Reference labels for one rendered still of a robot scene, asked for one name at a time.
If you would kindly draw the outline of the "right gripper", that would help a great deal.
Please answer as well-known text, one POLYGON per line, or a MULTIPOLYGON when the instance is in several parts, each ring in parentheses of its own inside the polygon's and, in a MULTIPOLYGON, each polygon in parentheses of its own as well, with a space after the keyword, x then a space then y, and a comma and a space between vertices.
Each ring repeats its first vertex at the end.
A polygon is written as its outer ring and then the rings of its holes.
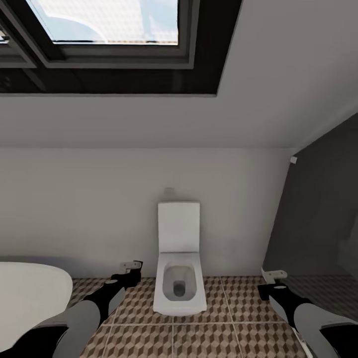
POLYGON ((275 283, 275 284, 271 284, 271 285, 267 285, 267 284, 258 285, 257 288, 259 290, 259 294, 260 294, 262 301, 269 300, 269 291, 270 291, 271 287, 278 286, 278 285, 286 286, 285 283, 275 283))

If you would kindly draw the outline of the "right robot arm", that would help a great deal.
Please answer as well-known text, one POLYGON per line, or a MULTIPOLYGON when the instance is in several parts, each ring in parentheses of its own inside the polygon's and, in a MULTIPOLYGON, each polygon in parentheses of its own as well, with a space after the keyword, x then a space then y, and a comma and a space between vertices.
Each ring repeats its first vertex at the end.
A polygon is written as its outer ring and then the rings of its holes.
POLYGON ((270 300, 275 312, 298 332, 318 358, 358 358, 358 322, 330 313, 309 298, 289 291, 283 270, 264 273, 265 285, 258 285, 262 301, 270 300))

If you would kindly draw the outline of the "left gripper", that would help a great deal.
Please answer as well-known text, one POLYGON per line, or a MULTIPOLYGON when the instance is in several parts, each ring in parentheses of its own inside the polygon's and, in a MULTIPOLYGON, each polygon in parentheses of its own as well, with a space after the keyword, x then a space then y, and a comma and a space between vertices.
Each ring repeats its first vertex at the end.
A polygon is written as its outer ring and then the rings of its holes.
POLYGON ((114 274, 111 276, 112 278, 123 278, 126 281, 126 289, 129 287, 136 287, 138 282, 141 281, 141 272, 138 274, 136 272, 128 273, 128 274, 114 274))

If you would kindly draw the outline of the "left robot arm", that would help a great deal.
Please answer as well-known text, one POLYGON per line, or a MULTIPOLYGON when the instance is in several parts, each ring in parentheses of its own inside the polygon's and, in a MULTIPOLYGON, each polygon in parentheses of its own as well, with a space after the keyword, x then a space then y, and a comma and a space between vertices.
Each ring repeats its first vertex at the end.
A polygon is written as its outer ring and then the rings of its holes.
POLYGON ((140 261, 120 264, 119 274, 63 313, 49 318, 22 335, 0 358, 79 358, 101 324, 123 302, 125 289, 141 281, 140 261))

